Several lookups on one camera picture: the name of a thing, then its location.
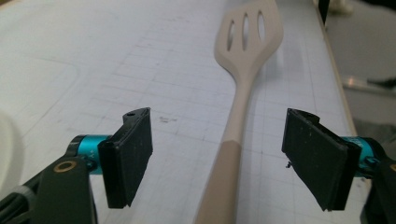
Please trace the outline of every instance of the spatula head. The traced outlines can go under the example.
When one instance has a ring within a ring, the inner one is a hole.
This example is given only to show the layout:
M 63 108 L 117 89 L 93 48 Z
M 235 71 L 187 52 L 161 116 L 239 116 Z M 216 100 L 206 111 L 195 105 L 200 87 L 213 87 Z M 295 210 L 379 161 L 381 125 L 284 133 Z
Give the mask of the spatula head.
M 282 38 L 283 26 L 275 0 L 248 3 L 224 15 L 215 58 L 236 82 L 253 81 Z

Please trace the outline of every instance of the spatula slot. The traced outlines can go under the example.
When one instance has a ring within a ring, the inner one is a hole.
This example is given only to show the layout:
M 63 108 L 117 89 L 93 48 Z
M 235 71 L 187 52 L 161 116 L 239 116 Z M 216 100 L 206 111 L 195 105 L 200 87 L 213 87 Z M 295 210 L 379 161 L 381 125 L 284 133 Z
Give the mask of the spatula slot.
M 248 14 L 244 16 L 243 50 L 248 47 Z
M 233 33 L 235 32 L 235 24 L 231 21 L 230 28 L 228 29 L 227 50 L 230 51 L 233 44 Z
M 260 40 L 264 42 L 265 39 L 265 25 L 264 25 L 264 16 L 262 15 L 262 12 L 259 11 L 259 16 L 257 18 L 257 24 L 259 28 L 259 36 Z

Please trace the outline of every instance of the white plate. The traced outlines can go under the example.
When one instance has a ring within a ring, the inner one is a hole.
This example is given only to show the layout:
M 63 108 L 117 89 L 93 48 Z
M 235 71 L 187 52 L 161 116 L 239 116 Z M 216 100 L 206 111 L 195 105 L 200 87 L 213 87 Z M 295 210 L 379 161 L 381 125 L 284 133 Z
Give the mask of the white plate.
M 21 142 L 11 118 L 0 111 L 0 199 L 19 184 L 23 166 Z

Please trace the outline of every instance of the white table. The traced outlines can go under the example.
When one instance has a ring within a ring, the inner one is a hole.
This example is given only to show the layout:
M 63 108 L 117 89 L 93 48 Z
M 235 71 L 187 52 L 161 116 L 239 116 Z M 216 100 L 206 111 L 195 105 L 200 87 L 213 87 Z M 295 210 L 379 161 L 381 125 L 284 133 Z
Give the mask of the white table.
M 23 135 L 21 183 L 82 133 L 114 133 L 149 106 L 154 153 L 131 208 L 109 210 L 92 177 L 100 223 L 192 223 L 234 95 L 213 57 L 222 15 L 238 0 L 16 1 L 0 7 L 0 107 Z M 359 223 L 367 189 L 322 212 L 281 152 L 288 107 L 351 135 L 342 90 L 311 0 L 277 0 L 285 36 L 249 107 L 238 223 Z

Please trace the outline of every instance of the slotted spatula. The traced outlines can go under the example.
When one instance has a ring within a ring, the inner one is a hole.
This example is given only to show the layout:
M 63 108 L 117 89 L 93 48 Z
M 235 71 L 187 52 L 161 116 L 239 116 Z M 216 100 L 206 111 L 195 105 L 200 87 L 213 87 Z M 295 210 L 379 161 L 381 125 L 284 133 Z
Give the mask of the slotted spatula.
M 265 36 L 259 31 L 259 21 L 262 19 Z M 250 93 L 259 70 L 279 47 L 282 38 L 283 27 L 275 0 L 248 3 L 223 17 L 215 58 L 233 76 L 236 93 L 195 219 L 197 224 L 235 222 L 241 146 Z

